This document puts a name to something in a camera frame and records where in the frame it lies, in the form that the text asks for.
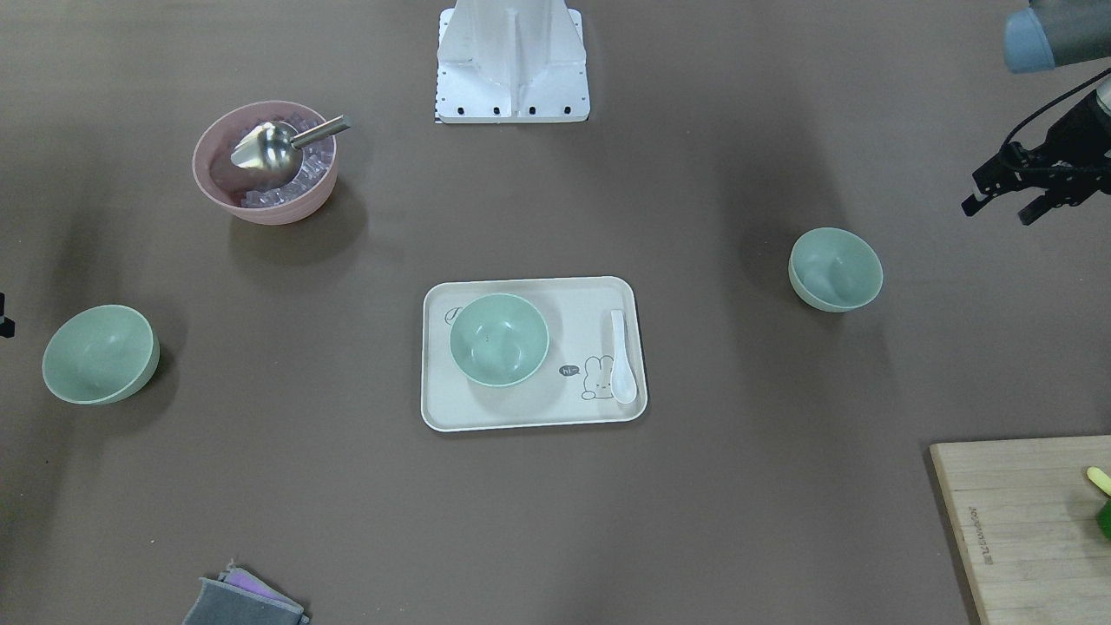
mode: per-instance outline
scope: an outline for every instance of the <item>white ceramic spoon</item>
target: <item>white ceramic spoon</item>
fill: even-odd
[[[610,322],[613,324],[613,372],[610,375],[610,390],[619,404],[632,404],[637,400],[637,380],[632,377],[629,352],[625,350],[624,311],[610,310]]]

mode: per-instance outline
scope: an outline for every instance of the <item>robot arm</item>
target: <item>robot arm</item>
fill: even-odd
[[[1057,101],[1108,73],[1111,70]],[[1029,225],[1053,208],[1080,204],[1095,191],[1111,193],[1111,78],[1104,79],[1053,123],[1041,145],[1027,150],[1018,141],[1011,141],[1022,125],[1057,101],[1027,118],[1011,132],[999,152],[972,173],[975,192],[961,203],[964,214],[975,214],[1003,193],[1030,187],[1045,189],[1042,195],[1019,211],[1019,219]]]
[[[16,322],[6,320],[3,316],[3,293],[0,292],[0,336],[11,339],[16,336]]]
[[[1111,0],[1031,0],[1007,21],[1003,51],[1014,73],[1049,70],[1111,56]],[[992,199],[1030,187],[1045,192],[1019,212],[1032,223],[1060,205],[1077,205],[1095,191],[1111,193],[1111,78],[1088,93],[1025,149],[1011,141],[1022,127],[1065,98],[1111,74],[1107,70],[1027,118],[1003,147],[972,174],[975,192],[961,206],[975,214]]]

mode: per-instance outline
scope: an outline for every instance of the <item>wooden cutting board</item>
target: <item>wooden cutting board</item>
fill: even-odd
[[[1107,502],[1084,472],[1111,474],[1111,436],[932,445],[983,625],[1111,624]]]

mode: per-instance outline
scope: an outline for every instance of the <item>tray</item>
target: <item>tray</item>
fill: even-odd
[[[463,305],[493,292],[518,294],[544,316],[548,359],[532,377],[507,389],[467,379],[451,360],[451,323]],[[625,344],[637,399],[618,404],[610,310],[625,315]],[[648,384],[632,288],[612,275],[444,282],[424,295],[421,416],[438,432],[630,422],[648,407]]]

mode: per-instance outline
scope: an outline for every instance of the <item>bowl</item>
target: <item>bowl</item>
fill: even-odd
[[[111,404],[150,381],[158,356],[154,330],[137,310],[98,305],[54,333],[42,355],[42,380],[70,404]]]
[[[520,384],[548,357],[548,324],[529,300],[510,293],[476,299],[451,324],[451,357],[483,386]]]
[[[284,100],[267,100],[264,102],[254,102],[239,107],[216,120],[201,134],[197,147],[193,149],[193,180],[197,181],[197,185],[201,192],[219,204],[220,208],[253,223],[280,225],[304,219],[316,212],[318,208],[324,204],[328,196],[331,195],[332,189],[336,188],[336,179],[339,175],[339,169],[336,167],[336,159],[339,155],[336,153],[336,137],[322,139],[322,141],[331,141],[329,148],[332,150],[332,162],[328,167],[328,171],[324,172],[324,175],[304,193],[277,205],[243,208],[239,205],[238,198],[232,196],[231,193],[218,187],[209,174],[209,168],[212,165],[212,161],[217,154],[227,150],[229,144],[237,142],[242,135],[244,128],[252,127],[260,119],[286,119],[293,113],[300,114],[312,122],[313,125],[324,122],[323,115],[319,112],[303,104],[287,102]]]
[[[788,271],[794,292],[827,312],[854,310],[883,285],[880,258],[864,239],[840,228],[817,228],[799,236]]]

